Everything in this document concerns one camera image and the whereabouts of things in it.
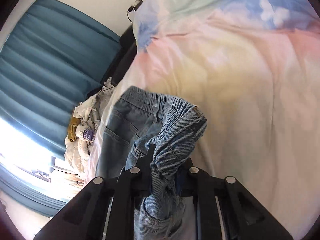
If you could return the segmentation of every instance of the sunlight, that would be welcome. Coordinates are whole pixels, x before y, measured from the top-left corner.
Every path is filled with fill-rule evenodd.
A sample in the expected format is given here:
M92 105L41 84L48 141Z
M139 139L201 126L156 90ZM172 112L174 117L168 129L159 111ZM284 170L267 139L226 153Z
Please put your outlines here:
M52 152L0 119L0 153L15 165L27 170L49 171Z

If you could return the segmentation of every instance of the elastic waistband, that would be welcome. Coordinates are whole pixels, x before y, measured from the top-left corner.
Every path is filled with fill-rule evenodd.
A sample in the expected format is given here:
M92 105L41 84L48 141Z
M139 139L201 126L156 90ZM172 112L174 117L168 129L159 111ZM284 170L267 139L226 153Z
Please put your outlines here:
M190 104L182 98L147 92L135 86L129 87L126 92L123 93L121 99L145 112L154 114L161 120L167 117L169 112L175 112L177 116L181 117L191 109L194 109L199 117L204 117L195 105Z

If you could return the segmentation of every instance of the crumpled clothes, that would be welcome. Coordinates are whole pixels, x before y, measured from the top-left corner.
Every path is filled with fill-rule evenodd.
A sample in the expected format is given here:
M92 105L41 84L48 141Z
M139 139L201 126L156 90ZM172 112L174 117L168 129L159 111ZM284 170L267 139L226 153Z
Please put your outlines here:
M73 117L79 119L80 122L75 129L75 140L70 141L68 136L65 139L67 150L64 156L65 160L82 177L85 176L88 169L88 160L93 149L95 135L100 126L101 114L107 106L114 88L111 85L111 78L109 78L100 92L89 97L74 109Z

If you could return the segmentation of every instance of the purple label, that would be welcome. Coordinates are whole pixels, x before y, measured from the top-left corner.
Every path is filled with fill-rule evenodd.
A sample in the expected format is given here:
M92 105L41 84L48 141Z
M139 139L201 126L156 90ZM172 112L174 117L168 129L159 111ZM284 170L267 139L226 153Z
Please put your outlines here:
M94 130L85 129L83 132L83 138L87 139L88 141L93 141L93 134Z

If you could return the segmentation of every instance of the yellow cloth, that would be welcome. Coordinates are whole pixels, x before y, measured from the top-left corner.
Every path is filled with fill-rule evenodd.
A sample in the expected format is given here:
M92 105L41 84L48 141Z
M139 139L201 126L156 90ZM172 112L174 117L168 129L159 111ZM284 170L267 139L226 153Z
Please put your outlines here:
M74 142L76 140L76 129L80 124L80 118L75 118L73 116L74 110L72 112L72 117L68 126L68 139L70 142Z

